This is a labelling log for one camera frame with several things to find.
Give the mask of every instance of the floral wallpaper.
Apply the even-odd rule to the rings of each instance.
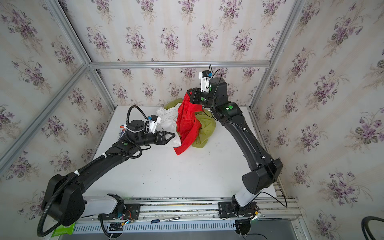
[[[0,156],[80,66],[44,0],[0,1]]]
[[[6,122],[3,126],[15,125],[7,106],[1,108],[5,109],[1,116],[8,119],[2,119],[2,124]],[[55,174],[66,175],[91,160],[110,116],[106,103],[85,75],[0,176],[0,193],[7,196],[0,200],[0,212],[9,220],[2,228],[23,228],[19,232],[1,231],[1,239],[39,239],[36,227],[49,179]]]
[[[99,74],[117,105],[163,106],[183,98],[188,89],[198,88],[198,74],[207,68],[102,69]],[[222,68],[222,71],[229,100],[249,106],[265,68]]]
[[[59,2],[93,61],[237,61],[270,58],[294,0]]]
[[[362,218],[384,217],[383,6],[307,0],[254,109],[313,239],[364,239]]]

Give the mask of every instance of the gray floor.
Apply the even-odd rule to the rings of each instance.
[[[288,220],[253,221],[250,233],[263,234],[267,240],[296,240],[293,227]],[[62,240],[107,240],[104,234],[73,234],[64,235]],[[167,233],[124,233],[118,240],[243,240],[234,231],[206,231],[206,232],[167,232]],[[263,236],[248,235],[247,240],[265,240]]]

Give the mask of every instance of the green garment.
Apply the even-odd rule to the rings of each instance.
[[[196,137],[195,141],[192,143],[192,147],[202,148],[208,141],[208,138],[212,135],[216,128],[216,121],[212,118],[212,114],[210,112],[204,111],[196,112],[195,117],[201,123],[201,128],[199,130],[199,135]]]
[[[165,104],[164,105],[164,109],[170,109],[170,108],[173,108],[173,107],[176,107],[176,105],[178,104],[178,103],[182,103],[183,102],[183,99],[182,98],[178,98],[178,99],[176,99],[176,100],[173,100],[172,102],[170,102],[170,103],[167,103],[167,104]]]

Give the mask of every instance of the table surface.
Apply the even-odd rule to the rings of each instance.
[[[140,107],[149,116],[159,107]],[[125,124],[128,106],[118,106],[96,151],[95,158],[118,140],[120,125]],[[240,108],[255,134],[247,108]],[[137,109],[130,120],[143,119]],[[242,175],[250,171],[248,163],[232,135],[219,123],[203,148],[190,146],[177,156],[172,147],[151,145],[138,159],[111,169],[85,192],[86,196],[115,193],[122,197],[231,197],[243,185]],[[265,189],[276,197],[271,185]],[[258,198],[270,198],[261,193]]]

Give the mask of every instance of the red cloth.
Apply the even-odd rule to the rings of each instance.
[[[185,94],[183,102],[181,103],[177,116],[177,132],[180,134],[181,146],[175,147],[175,152],[180,155],[184,152],[197,138],[201,123],[195,117],[195,112],[203,111],[200,104],[192,104],[189,102],[188,94]]]

